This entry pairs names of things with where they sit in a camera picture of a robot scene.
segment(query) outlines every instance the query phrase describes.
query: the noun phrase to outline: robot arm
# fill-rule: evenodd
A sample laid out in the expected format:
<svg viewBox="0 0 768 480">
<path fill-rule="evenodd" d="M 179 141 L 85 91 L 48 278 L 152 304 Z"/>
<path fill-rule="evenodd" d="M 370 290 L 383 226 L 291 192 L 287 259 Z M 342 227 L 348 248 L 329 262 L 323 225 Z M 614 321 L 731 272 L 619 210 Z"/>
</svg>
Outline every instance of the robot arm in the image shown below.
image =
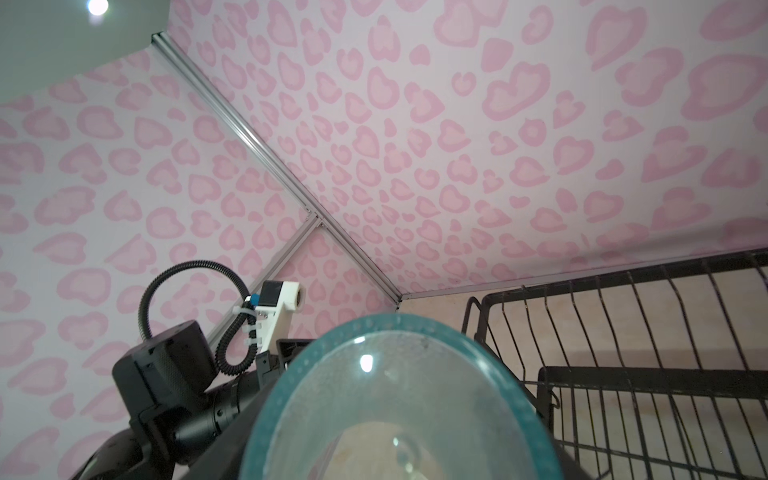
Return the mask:
<svg viewBox="0 0 768 480">
<path fill-rule="evenodd" d="M 171 327 L 128 350 L 115 363 L 112 376 L 131 416 L 130 428 L 109 438 L 72 480 L 170 480 L 177 463 L 195 463 L 187 476 L 208 471 L 204 466 L 210 464 L 215 467 L 211 472 L 232 470 L 231 476 L 215 478 L 235 478 L 244 441 L 217 440 L 247 439 L 274 381 L 310 343 L 284 340 L 303 297 L 297 282 L 266 281 L 261 295 L 250 298 L 253 309 L 236 307 L 236 313 L 256 317 L 255 325 L 243 325 L 247 333 L 257 333 L 246 339 L 259 347 L 256 370 L 210 390 L 218 370 L 196 321 Z M 214 442 L 216 451 L 223 449 L 218 455 L 210 453 Z M 236 454 L 234 470 L 223 468 L 223 452 Z M 205 478 L 214 476 L 209 472 Z"/>
</svg>

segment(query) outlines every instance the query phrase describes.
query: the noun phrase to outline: black wire rack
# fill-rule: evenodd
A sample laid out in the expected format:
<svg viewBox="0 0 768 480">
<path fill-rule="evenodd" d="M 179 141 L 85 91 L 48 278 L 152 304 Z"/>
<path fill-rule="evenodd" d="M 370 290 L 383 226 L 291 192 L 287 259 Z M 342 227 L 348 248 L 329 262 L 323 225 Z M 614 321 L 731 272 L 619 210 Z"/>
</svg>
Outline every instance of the black wire rack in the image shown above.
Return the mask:
<svg viewBox="0 0 768 480">
<path fill-rule="evenodd" d="M 766 265 L 751 250 L 490 293 L 462 332 L 478 307 L 475 340 L 592 478 L 768 478 Z"/>
</svg>

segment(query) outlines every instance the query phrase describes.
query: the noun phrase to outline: clear plastic bowl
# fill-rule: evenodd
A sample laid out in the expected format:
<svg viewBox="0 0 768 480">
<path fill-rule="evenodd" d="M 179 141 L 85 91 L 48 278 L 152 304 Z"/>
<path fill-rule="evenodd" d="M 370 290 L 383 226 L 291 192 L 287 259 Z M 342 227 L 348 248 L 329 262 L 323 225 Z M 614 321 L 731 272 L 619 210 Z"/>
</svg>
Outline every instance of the clear plastic bowl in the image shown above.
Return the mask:
<svg viewBox="0 0 768 480">
<path fill-rule="evenodd" d="M 304 480 L 310 471 L 316 480 L 562 478 L 505 367 L 461 333 L 398 313 L 336 327 L 278 380 L 240 477 Z"/>
</svg>

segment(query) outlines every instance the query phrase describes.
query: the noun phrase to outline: light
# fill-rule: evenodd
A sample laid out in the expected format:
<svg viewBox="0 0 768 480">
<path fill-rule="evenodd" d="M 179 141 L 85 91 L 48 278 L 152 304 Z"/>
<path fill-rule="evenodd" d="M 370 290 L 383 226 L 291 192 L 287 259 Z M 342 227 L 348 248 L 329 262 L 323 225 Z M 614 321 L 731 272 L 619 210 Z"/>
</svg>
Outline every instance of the light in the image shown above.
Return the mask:
<svg viewBox="0 0 768 480">
<path fill-rule="evenodd" d="M 109 2 L 107 0 L 88 0 L 88 11 L 97 17 L 107 12 Z"/>
<path fill-rule="evenodd" d="M 373 369 L 373 356 L 363 355 L 360 357 L 360 368 L 363 372 L 368 373 Z"/>
</svg>

